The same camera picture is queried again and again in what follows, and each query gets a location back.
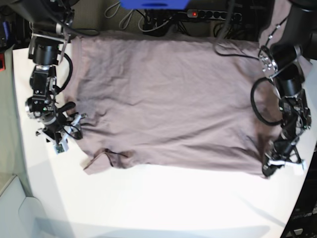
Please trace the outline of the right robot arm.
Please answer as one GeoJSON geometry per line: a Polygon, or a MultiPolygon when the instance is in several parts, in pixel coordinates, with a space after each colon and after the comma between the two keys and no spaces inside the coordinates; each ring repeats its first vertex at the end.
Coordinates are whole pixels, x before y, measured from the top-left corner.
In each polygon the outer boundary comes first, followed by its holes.
{"type": "Polygon", "coordinates": [[[56,105],[57,95],[67,87],[73,73],[73,63],[65,49],[71,36],[93,34],[87,29],[72,28],[75,0],[5,0],[3,4],[27,20],[31,29],[28,58],[35,66],[30,77],[33,94],[25,103],[27,115],[43,125],[36,135],[43,135],[52,143],[57,154],[66,152],[68,138],[83,137],[83,116],[64,114],[75,108],[74,102],[56,105]]]}

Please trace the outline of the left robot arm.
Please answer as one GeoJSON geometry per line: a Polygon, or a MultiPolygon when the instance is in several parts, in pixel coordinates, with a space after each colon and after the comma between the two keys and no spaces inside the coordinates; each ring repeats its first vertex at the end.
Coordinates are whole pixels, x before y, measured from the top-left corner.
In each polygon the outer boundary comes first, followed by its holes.
{"type": "Polygon", "coordinates": [[[259,50],[259,60],[265,74],[258,79],[251,89],[251,106],[262,123],[268,126],[281,126],[282,131],[275,141],[270,141],[264,154],[262,173],[268,178],[284,166],[293,166],[304,171],[305,163],[296,148],[300,136],[311,127],[312,117],[303,89],[305,82],[304,68],[300,59],[316,59],[313,47],[314,22],[317,19],[315,0],[292,0],[289,14],[276,25],[268,36],[285,25],[281,38],[274,44],[266,41],[259,50]],[[268,81],[276,90],[278,106],[282,113],[279,121],[267,121],[258,111],[255,103],[255,91],[259,84],[268,81]]]}

